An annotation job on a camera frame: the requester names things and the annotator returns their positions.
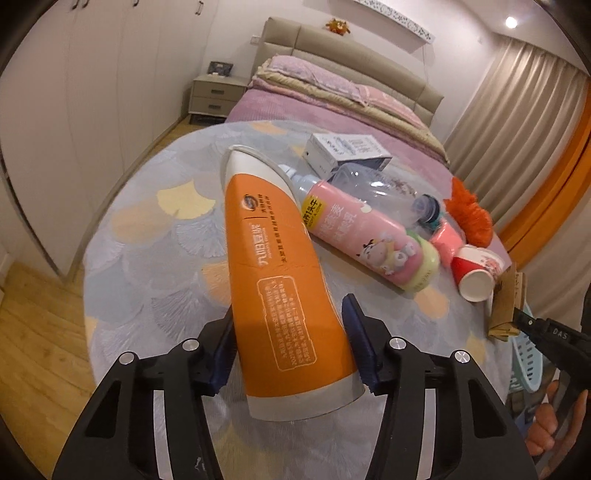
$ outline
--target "bed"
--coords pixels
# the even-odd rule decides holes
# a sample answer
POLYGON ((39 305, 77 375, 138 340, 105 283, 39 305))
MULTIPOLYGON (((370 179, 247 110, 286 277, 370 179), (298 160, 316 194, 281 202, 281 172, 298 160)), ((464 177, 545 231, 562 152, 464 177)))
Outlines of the bed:
MULTIPOLYGON (((398 99, 429 126, 443 95, 425 80, 373 50, 321 28, 271 17, 265 24, 252 74, 275 55, 307 60, 352 82, 373 86, 398 99)), ((292 120, 342 134, 373 135, 399 160, 420 173, 445 198, 451 195, 452 174, 417 146, 395 138, 367 123, 289 96, 250 88, 230 113, 227 122, 292 120)), ((495 235, 491 250, 511 263, 495 235)))

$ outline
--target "red paper cup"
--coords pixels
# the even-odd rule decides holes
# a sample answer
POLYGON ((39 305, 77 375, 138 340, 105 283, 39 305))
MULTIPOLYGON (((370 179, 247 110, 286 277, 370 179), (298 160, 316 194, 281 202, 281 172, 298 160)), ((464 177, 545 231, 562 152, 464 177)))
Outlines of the red paper cup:
POLYGON ((467 301, 485 301, 495 289, 504 262, 490 250, 462 247, 452 260, 452 273, 460 295, 467 301))

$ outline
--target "curtain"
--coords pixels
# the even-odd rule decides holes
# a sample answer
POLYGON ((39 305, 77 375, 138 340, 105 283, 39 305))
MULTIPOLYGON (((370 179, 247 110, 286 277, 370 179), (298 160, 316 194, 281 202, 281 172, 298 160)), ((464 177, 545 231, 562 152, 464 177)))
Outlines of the curtain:
POLYGON ((591 184, 591 89, 567 148, 523 210, 499 237, 518 267, 532 260, 569 218, 591 184))
POLYGON ((591 283, 591 191, 524 272, 532 312, 579 329, 591 283))
POLYGON ((587 75, 551 53, 503 37, 446 151, 500 232, 530 201, 583 112, 587 75))

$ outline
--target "wooden floor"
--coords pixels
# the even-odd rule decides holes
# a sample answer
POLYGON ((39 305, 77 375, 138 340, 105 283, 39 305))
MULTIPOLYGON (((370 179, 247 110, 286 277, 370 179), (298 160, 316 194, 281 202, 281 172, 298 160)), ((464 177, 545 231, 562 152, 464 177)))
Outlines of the wooden floor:
MULTIPOLYGON (((200 128, 187 117, 148 158, 200 128)), ((83 276, 80 270, 73 282, 62 284, 14 264, 0 306, 0 414, 47 478, 95 388, 84 328, 83 276)))

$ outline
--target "drawer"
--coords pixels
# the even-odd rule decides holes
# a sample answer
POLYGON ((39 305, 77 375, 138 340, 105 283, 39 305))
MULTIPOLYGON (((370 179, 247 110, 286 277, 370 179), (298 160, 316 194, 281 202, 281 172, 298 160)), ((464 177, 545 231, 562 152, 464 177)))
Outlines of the drawer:
POLYGON ((189 113, 203 113, 205 115, 228 116, 236 102, 215 98, 191 98, 189 113))
POLYGON ((216 82, 195 82, 193 84, 193 96, 201 98, 216 98, 237 102, 242 98, 246 87, 239 85, 226 85, 216 82))

